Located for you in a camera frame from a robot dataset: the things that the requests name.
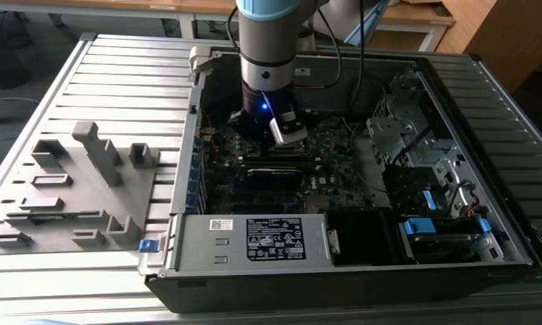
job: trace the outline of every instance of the barcode sticker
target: barcode sticker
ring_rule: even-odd
[[[177,10],[177,7],[173,5],[150,5],[151,9],[162,9],[162,10]]]

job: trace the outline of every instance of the white cable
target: white cable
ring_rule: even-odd
[[[6,97],[6,98],[0,98],[0,101],[8,101],[8,100],[22,100],[22,101],[27,101],[27,102],[32,102],[35,104],[40,104],[40,102],[38,100],[34,100],[32,98],[26,98],[26,97]]]

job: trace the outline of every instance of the metal bracket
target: metal bracket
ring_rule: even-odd
[[[211,67],[211,46],[195,46],[189,57],[189,66],[193,73],[199,73]]]

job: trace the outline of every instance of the metal worktable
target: metal worktable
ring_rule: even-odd
[[[16,180],[28,179],[36,168],[30,156],[34,143],[55,138],[66,146],[79,146],[70,133],[77,121],[89,119],[97,121],[102,137],[113,139],[118,148],[146,142],[161,149],[146,232],[167,229],[191,90],[189,55],[195,45],[228,46],[229,43],[83,36],[2,164],[0,200],[23,190]],[[374,53],[424,56],[419,52]],[[542,234],[542,202],[535,200],[542,195],[542,137],[481,62],[463,55],[431,53],[427,57]],[[238,323],[240,320],[253,323],[387,317],[412,317],[416,321],[413,317],[419,316],[429,323],[461,320],[472,313],[487,311],[499,320],[505,316],[519,317],[519,313],[524,316],[542,313],[535,311],[542,310],[541,278],[536,282],[493,287],[469,298],[444,303],[178,315],[154,297],[138,265],[137,251],[0,256],[0,316],[10,317],[0,320],[48,319],[81,324]],[[467,315],[449,316],[453,313]]]

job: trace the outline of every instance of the table leg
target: table leg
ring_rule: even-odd
[[[439,44],[443,41],[444,34],[447,33],[448,26],[435,26],[432,31],[427,34],[427,38],[420,46],[419,51],[435,52]]]
[[[215,32],[217,32],[215,21],[207,20],[207,25],[209,25],[209,32],[210,32],[210,33],[215,33]]]
[[[57,27],[61,27],[65,25],[63,23],[63,15],[62,14],[48,14],[48,17],[51,18],[53,24]]]
[[[181,34],[185,39],[195,39],[198,37],[198,26],[193,13],[179,12]]]

